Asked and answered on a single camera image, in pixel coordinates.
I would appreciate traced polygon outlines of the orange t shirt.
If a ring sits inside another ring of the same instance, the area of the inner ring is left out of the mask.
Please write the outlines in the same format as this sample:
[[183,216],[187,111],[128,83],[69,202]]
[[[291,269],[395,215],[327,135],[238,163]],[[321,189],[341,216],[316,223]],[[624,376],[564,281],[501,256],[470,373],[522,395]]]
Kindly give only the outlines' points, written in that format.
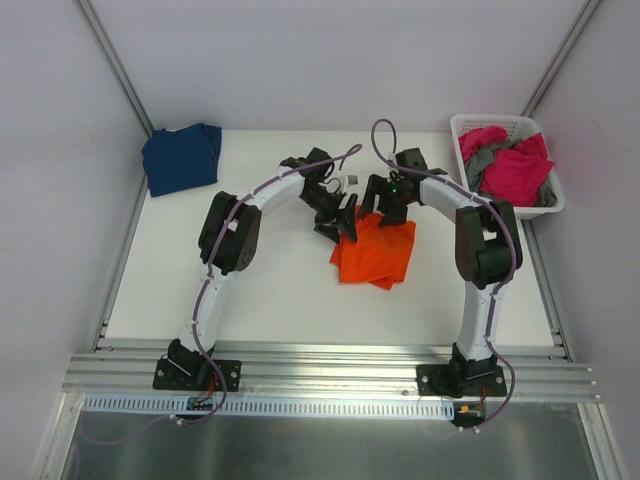
[[383,215],[371,213],[356,221],[358,240],[343,235],[329,262],[338,268],[342,284],[369,283],[384,290],[405,281],[413,247],[416,223],[382,225]]

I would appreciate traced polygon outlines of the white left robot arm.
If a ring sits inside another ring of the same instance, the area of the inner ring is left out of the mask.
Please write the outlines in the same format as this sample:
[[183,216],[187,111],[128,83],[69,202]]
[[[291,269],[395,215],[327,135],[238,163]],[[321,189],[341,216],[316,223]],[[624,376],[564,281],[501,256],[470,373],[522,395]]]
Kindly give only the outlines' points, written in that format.
[[203,390],[224,385],[235,391],[227,361],[213,358],[219,328],[231,286],[253,261],[262,220],[293,198],[301,199],[314,212],[314,231],[338,243],[342,236],[355,241],[358,195],[345,188],[358,183],[355,176],[335,179],[341,167],[362,146],[356,144],[336,158],[315,147],[305,157],[283,160],[273,177],[249,192],[236,196],[218,192],[201,229],[198,247],[203,279],[190,319],[158,361],[153,387],[157,390]]

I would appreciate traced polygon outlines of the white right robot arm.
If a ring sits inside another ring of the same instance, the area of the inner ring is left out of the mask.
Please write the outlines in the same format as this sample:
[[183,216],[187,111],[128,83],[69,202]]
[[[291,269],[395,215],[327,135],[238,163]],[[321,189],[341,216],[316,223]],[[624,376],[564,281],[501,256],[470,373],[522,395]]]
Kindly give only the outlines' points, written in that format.
[[427,167],[418,148],[387,162],[389,173],[367,180],[361,216],[375,211],[382,226],[406,221],[408,206],[435,209],[455,226],[455,264],[465,282],[463,318],[447,365],[427,374],[431,392],[452,398],[481,394],[501,371],[494,346],[501,302],[523,256],[513,206],[473,194],[441,169]]

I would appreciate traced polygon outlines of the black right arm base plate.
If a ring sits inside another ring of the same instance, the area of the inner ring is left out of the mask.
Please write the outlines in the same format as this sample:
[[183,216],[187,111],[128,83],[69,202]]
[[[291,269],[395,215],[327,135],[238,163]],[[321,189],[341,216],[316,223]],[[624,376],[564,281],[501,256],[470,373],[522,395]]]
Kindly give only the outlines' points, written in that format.
[[416,384],[421,396],[443,396],[460,399],[465,396],[505,398],[507,384],[500,366],[489,368],[487,374],[465,378],[448,364],[419,364]]

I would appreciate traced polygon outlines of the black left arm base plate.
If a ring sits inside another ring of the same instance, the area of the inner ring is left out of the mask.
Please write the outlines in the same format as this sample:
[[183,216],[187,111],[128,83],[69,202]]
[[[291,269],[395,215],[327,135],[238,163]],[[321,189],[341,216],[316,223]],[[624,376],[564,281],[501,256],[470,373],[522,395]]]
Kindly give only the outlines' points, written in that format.
[[[240,386],[242,363],[238,360],[215,360],[226,388],[229,392],[237,392]],[[188,374],[169,361],[161,358],[156,365],[152,388],[159,391],[203,392],[211,386],[215,377],[214,368],[207,362],[196,368],[196,373]]]

